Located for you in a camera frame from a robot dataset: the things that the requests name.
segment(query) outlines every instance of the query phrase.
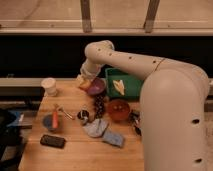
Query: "wooden table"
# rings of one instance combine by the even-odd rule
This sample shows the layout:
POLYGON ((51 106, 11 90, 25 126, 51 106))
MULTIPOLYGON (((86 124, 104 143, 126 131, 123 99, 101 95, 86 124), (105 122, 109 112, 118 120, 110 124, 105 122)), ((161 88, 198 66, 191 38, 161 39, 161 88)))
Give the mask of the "wooden table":
MULTIPOLYGON (((77 88, 75 81, 57 81, 59 93, 56 97, 44 97, 37 117, 33 123, 31 135, 26 145, 19 171, 143 171, 143 148, 131 123, 114 123, 108 117, 111 131, 125 137, 123 148, 102 142, 101 138, 90 138, 83 130, 79 120, 60 116, 61 129, 57 133, 48 132, 42 125, 45 115, 50 114, 55 103, 67 112, 77 115, 83 108, 93 116, 93 99, 77 88), (43 134, 64 137, 67 142, 64 149, 40 145, 43 134)), ((131 102, 132 109, 139 109, 139 104, 131 102)))

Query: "green plastic tray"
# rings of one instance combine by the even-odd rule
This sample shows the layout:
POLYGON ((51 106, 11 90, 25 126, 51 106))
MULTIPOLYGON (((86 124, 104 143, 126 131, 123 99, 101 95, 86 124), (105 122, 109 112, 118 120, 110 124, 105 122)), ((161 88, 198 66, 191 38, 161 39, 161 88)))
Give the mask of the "green plastic tray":
POLYGON ((137 79, 136 77, 122 72, 115 68, 106 68, 106 91, 110 99, 122 98, 126 100, 138 100, 140 96, 141 86, 143 81, 137 79), (114 87, 113 80, 123 80, 124 83, 124 93, 121 95, 114 87))

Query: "smartphone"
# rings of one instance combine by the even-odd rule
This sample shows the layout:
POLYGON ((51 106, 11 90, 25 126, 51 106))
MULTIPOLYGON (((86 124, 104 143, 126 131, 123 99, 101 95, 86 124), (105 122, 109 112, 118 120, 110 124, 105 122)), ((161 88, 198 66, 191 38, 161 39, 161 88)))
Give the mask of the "smartphone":
POLYGON ((63 148, 65 142, 66 140, 64 138, 52 135, 43 135, 40 140, 40 144, 56 148, 63 148))

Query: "paper cup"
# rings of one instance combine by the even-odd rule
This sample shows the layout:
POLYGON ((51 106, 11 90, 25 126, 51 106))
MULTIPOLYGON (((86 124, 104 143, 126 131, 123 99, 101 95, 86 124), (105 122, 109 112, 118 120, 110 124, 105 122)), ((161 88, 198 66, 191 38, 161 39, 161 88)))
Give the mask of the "paper cup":
POLYGON ((54 78, 45 78, 41 82, 41 86, 45 89, 47 96, 56 96, 56 80, 54 78))

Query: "small bowl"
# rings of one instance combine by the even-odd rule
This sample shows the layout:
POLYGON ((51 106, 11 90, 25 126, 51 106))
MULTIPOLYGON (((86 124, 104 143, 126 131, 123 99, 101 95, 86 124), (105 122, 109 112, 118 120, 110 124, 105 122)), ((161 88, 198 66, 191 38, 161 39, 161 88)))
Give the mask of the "small bowl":
POLYGON ((106 110, 113 121, 127 120, 131 112, 129 104, 122 99, 114 99, 110 101, 106 110))
POLYGON ((53 128, 52 127, 52 114, 48 114, 43 118, 43 125, 44 127, 47 128, 48 131, 50 132, 55 132, 58 130, 58 128, 53 128))
POLYGON ((106 89, 105 82, 101 78, 96 77, 91 82, 91 85, 86 90, 86 92, 90 96, 95 96, 95 95, 101 94, 105 89, 106 89))

